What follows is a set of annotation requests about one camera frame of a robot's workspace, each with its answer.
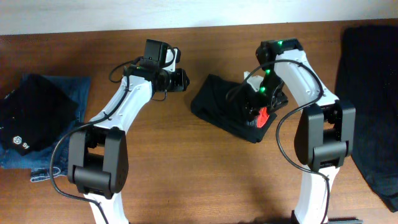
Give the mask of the black leggings red grey waistband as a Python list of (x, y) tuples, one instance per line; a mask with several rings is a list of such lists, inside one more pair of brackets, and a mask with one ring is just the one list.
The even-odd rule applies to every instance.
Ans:
[(265, 133), (276, 119), (271, 113), (263, 126), (250, 120), (249, 104), (255, 91), (248, 84), (232, 102), (226, 100), (227, 92), (239, 86), (221, 77), (209, 74), (190, 104), (191, 112), (198, 118), (251, 143), (262, 141)]

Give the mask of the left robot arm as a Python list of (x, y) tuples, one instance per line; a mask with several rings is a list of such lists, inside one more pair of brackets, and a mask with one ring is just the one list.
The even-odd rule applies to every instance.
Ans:
[(177, 68), (181, 51), (148, 39), (144, 54), (121, 64), (117, 92), (90, 121), (72, 131), (68, 181), (90, 204), (96, 223), (127, 223), (121, 191), (129, 172), (126, 134), (142, 107), (157, 92), (187, 89), (186, 71)]

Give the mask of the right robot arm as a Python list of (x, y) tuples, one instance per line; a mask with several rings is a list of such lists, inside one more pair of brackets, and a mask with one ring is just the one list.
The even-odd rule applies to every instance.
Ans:
[(298, 163), (288, 159), (302, 172), (300, 195), (292, 210), (290, 223), (331, 223), (328, 218), (331, 188), (335, 177), (353, 150), (355, 107), (341, 101), (320, 80), (308, 62), (297, 39), (266, 40), (256, 49), (259, 68), (265, 75), (258, 80), (252, 73), (244, 81), (256, 92), (251, 108), (272, 113), (288, 103), (282, 89), (286, 86), (297, 108), (278, 123), (276, 142), (281, 144), (280, 129), (288, 117), (300, 113), (294, 137)]

